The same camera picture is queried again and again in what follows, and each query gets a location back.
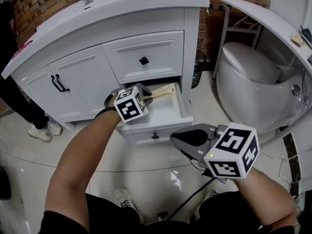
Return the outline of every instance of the black wristband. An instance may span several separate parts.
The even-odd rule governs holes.
[[[110,110],[114,110],[114,111],[117,112],[116,107],[107,107],[107,108],[104,108],[102,111],[100,111],[94,119],[96,119],[98,116],[100,116],[100,115],[103,114],[104,112],[107,112],[107,111],[110,111]]]

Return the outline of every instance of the white cube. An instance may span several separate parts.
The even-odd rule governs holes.
[[[148,113],[137,87],[120,90],[114,106],[123,122],[140,118]]]
[[[245,178],[259,150],[255,128],[230,123],[204,161],[215,177]]]

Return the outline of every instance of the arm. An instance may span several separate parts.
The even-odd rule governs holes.
[[[119,121],[116,111],[107,111],[72,139],[50,180],[46,211],[69,217],[89,231],[85,191]]]
[[[272,225],[273,231],[295,225],[294,200],[280,184],[255,168],[234,182],[263,226]]]

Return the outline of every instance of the toilet flush button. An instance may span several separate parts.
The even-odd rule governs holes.
[[[298,96],[300,94],[300,87],[297,84],[292,86],[292,94],[294,96]]]

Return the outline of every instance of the forearm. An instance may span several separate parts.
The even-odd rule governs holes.
[[[78,133],[65,149],[52,180],[84,192],[119,121],[116,111],[108,111]]]
[[[252,168],[245,179],[234,181],[262,225],[270,225],[295,212],[291,195],[278,183]]]

